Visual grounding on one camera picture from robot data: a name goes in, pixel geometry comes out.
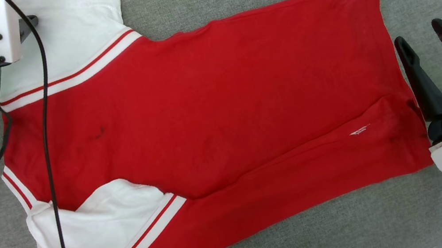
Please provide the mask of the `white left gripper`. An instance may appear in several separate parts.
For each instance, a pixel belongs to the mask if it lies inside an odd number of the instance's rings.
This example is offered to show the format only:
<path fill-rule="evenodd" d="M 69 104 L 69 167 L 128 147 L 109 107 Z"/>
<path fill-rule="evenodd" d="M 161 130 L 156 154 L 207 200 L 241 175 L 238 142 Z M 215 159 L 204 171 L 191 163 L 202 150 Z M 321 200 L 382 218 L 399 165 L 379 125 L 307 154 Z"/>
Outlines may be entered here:
<path fill-rule="evenodd" d="M 28 15 L 19 19 L 19 15 L 6 0 L 0 0 L 0 63 L 11 64 L 22 57 L 22 43 L 38 26 L 39 18 Z"/>

